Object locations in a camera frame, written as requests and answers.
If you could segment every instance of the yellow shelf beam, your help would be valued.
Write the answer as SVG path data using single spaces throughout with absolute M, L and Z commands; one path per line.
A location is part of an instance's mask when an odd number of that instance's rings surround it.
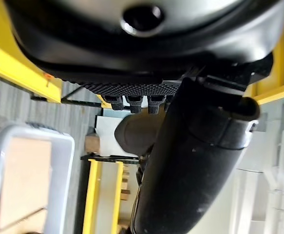
M 11 33 L 9 19 L 0 0 L 0 77 L 49 101 L 60 103 L 60 79 L 49 79 L 19 50 Z
M 117 234 L 117 226 L 118 226 L 119 210 L 120 210 L 121 183 L 123 175 L 123 162 L 116 162 L 116 163 L 118 164 L 118 173 L 117 173 L 116 191 L 114 196 L 114 214 L 113 214 L 111 234 Z
M 96 225 L 96 214 L 98 206 L 98 197 L 100 191 L 100 177 L 102 165 L 100 162 L 93 159 L 91 162 L 89 183 L 87 190 L 87 198 L 83 219 L 83 231 L 82 234 L 94 234 Z

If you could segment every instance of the wooden block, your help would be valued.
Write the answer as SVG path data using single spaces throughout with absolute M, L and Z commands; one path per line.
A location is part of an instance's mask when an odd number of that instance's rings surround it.
M 120 195 L 120 200 L 127 201 L 128 199 L 129 199 L 129 194 L 121 194 Z
M 96 133 L 86 136 L 84 147 L 87 153 L 98 153 L 99 154 L 99 149 L 100 149 L 99 136 Z
M 129 179 L 130 175 L 123 175 L 122 178 L 123 179 Z
M 124 182 L 122 182 L 121 183 L 121 189 L 128 189 L 128 183 L 124 183 Z
M 123 201 L 127 201 L 129 199 L 130 190 L 121 189 L 120 199 Z
M 11 139 L 0 195 L 0 230 L 47 206 L 50 162 L 49 141 Z

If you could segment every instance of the black cylindrical pipe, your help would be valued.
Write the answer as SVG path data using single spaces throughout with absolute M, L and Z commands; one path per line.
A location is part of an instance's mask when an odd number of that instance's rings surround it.
M 134 234 L 186 234 L 206 213 L 248 146 L 260 111 L 250 98 L 187 78 L 144 171 Z

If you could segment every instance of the black metal bar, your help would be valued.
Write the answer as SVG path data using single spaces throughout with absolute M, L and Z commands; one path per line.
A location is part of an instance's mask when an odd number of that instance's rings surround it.
M 61 101 L 63 100 L 67 100 L 67 98 L 69 98 L 71 95 L 79 92 L 81 89 L 83 88 L 83 86 L 79 86 L 78 88 L 76 88 L 75 90 L 71 91 L 70 93 L 68 93 L 66 96 L 62 97 Z
M 99 162 L 123 162 L 125 164 L 138 164 L 138 158 L 136 157 L 126 157 L 126 156 L 101 157 L 93 153 L 84 155 L 80 159 L 81 160 L 94 159 Z
M 33 101 L 47 101 L 47 99 L 45 97 L 36 97 L 36 96 L 31 96 L 31 100 L 33 100 Z M 62 104 L 68 104 L 68 105 L 79 105 L 79 106 L 90 106 L 90 107 L 101 108 L 101 103 L 99 103 L 99 102 L 76 101 L 76 100 L 62 99 L 61 103 Z M 130 107 L 124 106 L 124 110 L 130 110 Z

